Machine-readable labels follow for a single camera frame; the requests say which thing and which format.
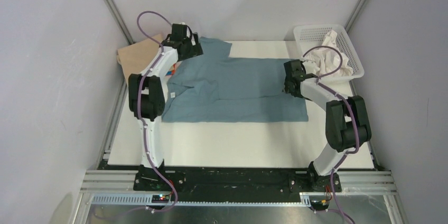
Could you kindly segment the grey-blue t-shirt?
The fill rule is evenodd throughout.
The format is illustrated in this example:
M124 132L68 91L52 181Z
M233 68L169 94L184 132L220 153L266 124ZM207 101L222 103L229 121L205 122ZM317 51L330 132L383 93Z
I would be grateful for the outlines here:
M200 38L203 54L181 62L167 82L165 123L307 122L306 102L283 91L287 48L244 51Z

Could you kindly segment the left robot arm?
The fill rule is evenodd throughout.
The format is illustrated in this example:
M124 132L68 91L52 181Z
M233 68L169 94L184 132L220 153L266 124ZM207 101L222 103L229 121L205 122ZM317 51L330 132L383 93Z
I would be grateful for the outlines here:
M151 169L164 162L160 124L165 109L163 81L170 68L203 54L198 34L185 23L172 24L172 31L160 43L156 56L140 73L128 77L128 104L138 119L142 132L143 157L141 165Z

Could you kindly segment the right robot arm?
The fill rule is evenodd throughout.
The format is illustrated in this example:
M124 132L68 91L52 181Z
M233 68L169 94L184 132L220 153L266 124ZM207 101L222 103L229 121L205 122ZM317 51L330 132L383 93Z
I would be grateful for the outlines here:
M335 172L346 156L356 154L371 140L372 131L365 100L346 96L323 84L318 76L307 73L301 60L284 63L284 92L310 100L325 112L326 146L311 163L307 185L320 191L328 184L328 175Z

